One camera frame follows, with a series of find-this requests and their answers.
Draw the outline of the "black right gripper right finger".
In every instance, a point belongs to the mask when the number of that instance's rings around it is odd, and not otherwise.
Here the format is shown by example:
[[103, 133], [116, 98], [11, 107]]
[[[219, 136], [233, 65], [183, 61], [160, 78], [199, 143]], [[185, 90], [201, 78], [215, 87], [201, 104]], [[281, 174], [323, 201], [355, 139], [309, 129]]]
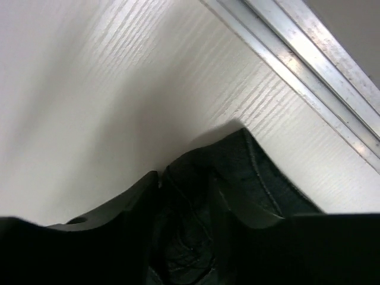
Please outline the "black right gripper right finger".
[[220, 284], [286, 284], [283, 218], [212, 179], [212, 229]]

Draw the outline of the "black trousers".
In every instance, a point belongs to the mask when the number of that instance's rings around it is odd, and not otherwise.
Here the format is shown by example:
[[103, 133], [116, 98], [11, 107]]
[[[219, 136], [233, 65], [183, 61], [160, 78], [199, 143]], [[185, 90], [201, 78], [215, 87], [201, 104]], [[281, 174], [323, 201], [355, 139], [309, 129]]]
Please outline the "black trousers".
[[163, 172], [148, 284], [217, 283], [207, 197], [212, 173], [278, 216], [319, 212], [280, 172], [250, 132], [239, 129], [214, 144], [183, 154]]

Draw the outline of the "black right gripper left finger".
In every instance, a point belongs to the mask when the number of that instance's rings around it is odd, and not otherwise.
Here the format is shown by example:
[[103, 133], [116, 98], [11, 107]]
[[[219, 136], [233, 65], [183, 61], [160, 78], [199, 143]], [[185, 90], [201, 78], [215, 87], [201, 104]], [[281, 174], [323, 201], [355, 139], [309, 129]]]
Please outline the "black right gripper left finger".
[[65, 266], [63, 280], [83, 284], [145, 284], [157, 213], [159, 175], [65, 224], [50, 227]]

